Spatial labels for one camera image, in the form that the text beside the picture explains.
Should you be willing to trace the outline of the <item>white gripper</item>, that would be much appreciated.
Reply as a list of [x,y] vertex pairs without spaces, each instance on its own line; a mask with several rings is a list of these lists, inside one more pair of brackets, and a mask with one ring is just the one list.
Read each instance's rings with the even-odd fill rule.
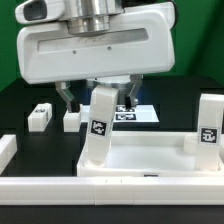
[[175,64],[172,0],[131,7],[121,0],[26,0],[15,17],[24,26],[17,36],[21,76],[30,84],[56,82],[69,113],[80,111],[69,81],[131,75],[125,106],[133,108],[142,85],[137,74]]

